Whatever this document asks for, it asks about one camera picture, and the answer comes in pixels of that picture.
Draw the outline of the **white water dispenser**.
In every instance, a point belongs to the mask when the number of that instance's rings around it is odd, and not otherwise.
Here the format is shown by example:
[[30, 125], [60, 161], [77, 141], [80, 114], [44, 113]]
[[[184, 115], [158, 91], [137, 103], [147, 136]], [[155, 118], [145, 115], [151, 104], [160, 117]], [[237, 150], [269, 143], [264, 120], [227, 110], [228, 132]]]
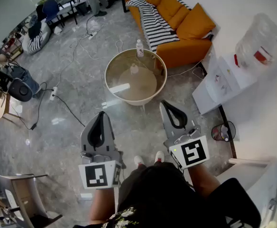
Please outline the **white water dispenser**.
[[236, 65], [234, 54], [226, 54], [209, 65], [206, 77], [192, 96], [200, 114], [205, 114], [239, 95], [256, 81], [248, 70]]

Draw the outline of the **large orange cushion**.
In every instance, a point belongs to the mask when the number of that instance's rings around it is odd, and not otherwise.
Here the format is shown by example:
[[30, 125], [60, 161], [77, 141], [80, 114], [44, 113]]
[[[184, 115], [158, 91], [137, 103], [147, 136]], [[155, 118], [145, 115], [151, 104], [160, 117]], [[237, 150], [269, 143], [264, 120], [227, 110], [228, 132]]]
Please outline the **large orange cushion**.
[[176, 34], [179, 39], [202, 39], [215, 27], [215, 23], [197, 3], [177, 28]]

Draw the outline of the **black white striped blanket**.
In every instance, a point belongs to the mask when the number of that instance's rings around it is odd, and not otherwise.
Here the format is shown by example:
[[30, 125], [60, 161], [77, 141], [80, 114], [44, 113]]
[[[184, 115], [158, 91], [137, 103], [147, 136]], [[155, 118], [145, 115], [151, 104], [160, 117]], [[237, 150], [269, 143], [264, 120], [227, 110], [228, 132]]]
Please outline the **black white striped blanket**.
[[145, 0], [129, 0], [126, 6], [138, 8], [142, 30], [152, 52], [156, 53], [159, 45], [180, 40], [176, 32], [159, 14], [155, 5]]

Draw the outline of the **clear labelled plastic bottle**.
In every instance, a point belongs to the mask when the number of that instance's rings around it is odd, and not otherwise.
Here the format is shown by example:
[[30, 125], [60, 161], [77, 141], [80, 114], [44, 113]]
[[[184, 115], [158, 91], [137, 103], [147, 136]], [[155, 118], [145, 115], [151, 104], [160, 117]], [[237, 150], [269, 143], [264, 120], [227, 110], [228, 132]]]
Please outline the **clear labelled plastic bottle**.
[[143, 57], [144, 56], [144, 48], [143, 48], [142, 41], [140, 39], [137, 40], [136, 50], [137, 50], [137, 56], [138, 57]]

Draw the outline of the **wooden grey chair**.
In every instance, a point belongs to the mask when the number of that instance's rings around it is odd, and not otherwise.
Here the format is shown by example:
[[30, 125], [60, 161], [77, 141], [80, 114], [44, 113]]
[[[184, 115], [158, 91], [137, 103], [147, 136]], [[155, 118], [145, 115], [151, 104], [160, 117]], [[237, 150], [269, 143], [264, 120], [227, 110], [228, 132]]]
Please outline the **wooden grey chair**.
[[48, 215], [39, 195], [36, 180], [47, 174], [0, 175], [0, 187], [8, 200], [7, 212], [16, 219], [22, 228], [46, 228], [63, 216], [53, 218]]

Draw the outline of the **white cabinet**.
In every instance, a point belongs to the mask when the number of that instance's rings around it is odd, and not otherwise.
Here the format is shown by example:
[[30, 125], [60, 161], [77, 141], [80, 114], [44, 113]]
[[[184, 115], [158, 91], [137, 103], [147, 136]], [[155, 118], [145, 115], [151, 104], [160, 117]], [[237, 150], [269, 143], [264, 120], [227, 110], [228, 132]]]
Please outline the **white cabinet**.
[[277, 210], [277, 159], [268, 161], [229, 159], [232, 166], [217, 176], [219, 182], [236, 178], [261, 215], [260, 228], [266, 228]]

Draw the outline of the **clear water jug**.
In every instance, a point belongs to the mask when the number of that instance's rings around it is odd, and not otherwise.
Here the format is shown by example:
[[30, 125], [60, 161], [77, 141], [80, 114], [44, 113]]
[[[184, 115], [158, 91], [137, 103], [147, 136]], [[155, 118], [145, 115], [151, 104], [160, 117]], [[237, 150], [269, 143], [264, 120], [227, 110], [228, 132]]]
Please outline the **clear water jug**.
[[277, 24], [265, 13], [256, 14], [235, 54], [239, 67], [254, 75], [277, 67]]

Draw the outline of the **blue chair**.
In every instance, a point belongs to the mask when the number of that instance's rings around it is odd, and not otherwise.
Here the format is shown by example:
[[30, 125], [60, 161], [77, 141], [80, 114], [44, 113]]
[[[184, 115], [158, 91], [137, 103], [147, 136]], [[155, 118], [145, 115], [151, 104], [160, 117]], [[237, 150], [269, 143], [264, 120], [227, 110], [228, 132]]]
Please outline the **blue chair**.
[[61, 24], [62, 27], [64, 27], [64, 23], [62, 20], [59, 18], [58, 13], [59, 13], [59, 8], [58, 8], [58, 3], [56, 0], [46, 0], [43, 5], [42, 12], [46, 14], [46, 20], [45, 23], [52, 23], [52, 20], [54, 18], [57, 18], [59, 23]]

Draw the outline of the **black round device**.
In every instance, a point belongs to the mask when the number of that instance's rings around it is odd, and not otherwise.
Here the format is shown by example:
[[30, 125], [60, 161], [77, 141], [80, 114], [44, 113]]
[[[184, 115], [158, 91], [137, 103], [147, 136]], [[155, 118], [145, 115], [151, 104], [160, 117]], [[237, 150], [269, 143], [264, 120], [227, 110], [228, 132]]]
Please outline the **black round device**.
[[12, 80], [8, 87], [8, 94], [21, 102], [28, 102], [33, 97], [31, 88], [19, 78]]

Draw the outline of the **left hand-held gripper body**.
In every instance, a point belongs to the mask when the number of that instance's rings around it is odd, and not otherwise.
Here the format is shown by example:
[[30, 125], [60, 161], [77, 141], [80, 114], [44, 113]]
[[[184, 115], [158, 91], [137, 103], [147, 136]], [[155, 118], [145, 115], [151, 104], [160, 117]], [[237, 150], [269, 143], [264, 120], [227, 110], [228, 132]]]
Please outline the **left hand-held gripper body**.
[[82, 152], [79, 172], [85, 189], [109, 189], [120, 185], [120, 175], [125, 165], [122, 151], [109, 153]]

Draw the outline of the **black metal shelf rack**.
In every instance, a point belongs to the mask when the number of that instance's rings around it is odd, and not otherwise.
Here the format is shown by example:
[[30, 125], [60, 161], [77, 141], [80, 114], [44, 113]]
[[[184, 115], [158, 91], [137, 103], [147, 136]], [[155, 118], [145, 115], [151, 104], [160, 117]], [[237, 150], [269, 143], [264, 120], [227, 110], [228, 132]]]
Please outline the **black metal shelf rack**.
[[16, 59], [23, 53], [21, 39], [22, 35], [18, 32], [11, 32], [10, 35], [4, 39], [1, 47], [1, 53], [5, 54], [10, 59]]

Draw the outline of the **grey bean bag with clothes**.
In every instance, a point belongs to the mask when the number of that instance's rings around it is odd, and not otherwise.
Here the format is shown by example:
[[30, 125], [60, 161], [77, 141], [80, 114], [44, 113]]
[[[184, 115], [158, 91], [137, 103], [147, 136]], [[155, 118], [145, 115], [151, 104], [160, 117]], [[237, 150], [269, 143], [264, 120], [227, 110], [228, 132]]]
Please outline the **grey bean bag with clothes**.
[[33, 15], [29, 21], [28, 32], [22, 41], [24, 52], [33, 55], [40, 51], [48, 42], [51, 33], [46, 20], [39, 21], [37, 15]]

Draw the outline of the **person's left white shoe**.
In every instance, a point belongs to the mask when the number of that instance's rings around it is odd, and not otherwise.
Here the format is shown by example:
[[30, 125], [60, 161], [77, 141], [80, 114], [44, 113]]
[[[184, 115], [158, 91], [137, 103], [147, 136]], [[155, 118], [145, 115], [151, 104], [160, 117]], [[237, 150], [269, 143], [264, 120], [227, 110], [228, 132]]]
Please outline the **person's left white shoe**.
[[137, 169], [138, 169], [140, 166], [144, 166], [144, 165], [145, 165], [145, 163], [144, 163], [142, 157], [139, 156], [139, 155], [137, 155], [137, 156], [134, 157], [134, 163], [135, 163]]

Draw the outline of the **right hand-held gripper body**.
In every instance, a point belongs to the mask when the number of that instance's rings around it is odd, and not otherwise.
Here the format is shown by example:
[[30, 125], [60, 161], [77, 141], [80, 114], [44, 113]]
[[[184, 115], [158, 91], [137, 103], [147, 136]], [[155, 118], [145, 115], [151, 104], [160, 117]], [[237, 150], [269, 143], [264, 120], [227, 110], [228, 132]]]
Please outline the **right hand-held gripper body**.
[[164, 142], [169, 154], [181, 170], [203, 163], [210, 158], [207, 139], [201, 134], [200, 126], [195, 124], [189, 130], [175, 129], [175, 142]]

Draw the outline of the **orange sofa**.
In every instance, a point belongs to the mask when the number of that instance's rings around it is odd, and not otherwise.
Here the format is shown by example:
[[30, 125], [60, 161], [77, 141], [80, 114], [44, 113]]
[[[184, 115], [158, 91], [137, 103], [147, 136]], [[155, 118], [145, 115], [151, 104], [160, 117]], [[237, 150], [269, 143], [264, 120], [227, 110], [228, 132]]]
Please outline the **orange sofa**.
[[[145, 0], [150, 4], [155, 5], [159, 14], [176, 32], [177, 28], [188, 15], [190, 8], [182, 0]], [[128, 7], [134, 20], [140, 27], [139, 9], [136, 7]], [[173, 68], [186, 64], [201, 62], [206, 56], [212, 45], [213, 29], [206, 34], [202, 39], [180, 39], [179, 41], [165, 43], [157, 47], [156, 54], [162, 58], [166, 67]]]

